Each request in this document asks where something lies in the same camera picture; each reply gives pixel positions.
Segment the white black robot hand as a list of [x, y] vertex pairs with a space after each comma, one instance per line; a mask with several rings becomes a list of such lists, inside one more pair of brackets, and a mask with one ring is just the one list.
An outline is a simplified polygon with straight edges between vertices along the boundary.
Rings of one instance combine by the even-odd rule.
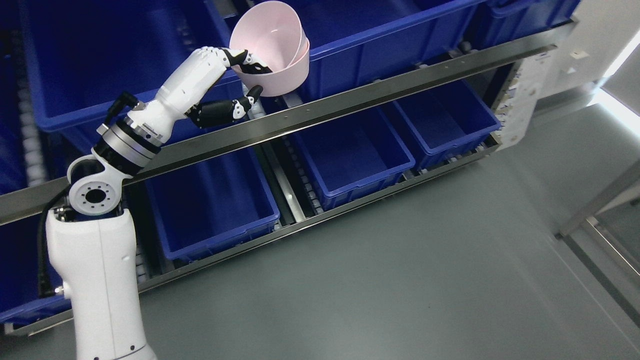
[[189, 119], [200, 129], [237, 123], [260, 98], [261, 85], [253, 86], [238, 98], [202, 102], [227, 69], [235, 66], [249, 75], [272, 73], [265, 61], [246, 48], [197, 48], [165, 80], [144, 109], [126, 114], [130, 127], [145, 132], [142, 137], [147, 140], [165, 144], [179, 120]]

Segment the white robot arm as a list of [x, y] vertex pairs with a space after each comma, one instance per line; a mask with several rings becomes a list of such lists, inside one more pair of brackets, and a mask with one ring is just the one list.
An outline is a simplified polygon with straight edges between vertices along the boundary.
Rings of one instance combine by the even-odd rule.
[[[110, 121], [139, 100], [122, 92], [98, 128], [100, 141], [68, 166], [68, 186], [43, 209], [38, 233], [46, 235], [50, 264], [71, 302], [78, 360], [155, 360], [147, 342], [138, 295], [137, 239], [133, 217], [121, 206], [122, 183], [140, 170], [128, 150], [155, 155], [158, 146], [134, 148]], [[117, 142], [126, 147], [114, 148]]]

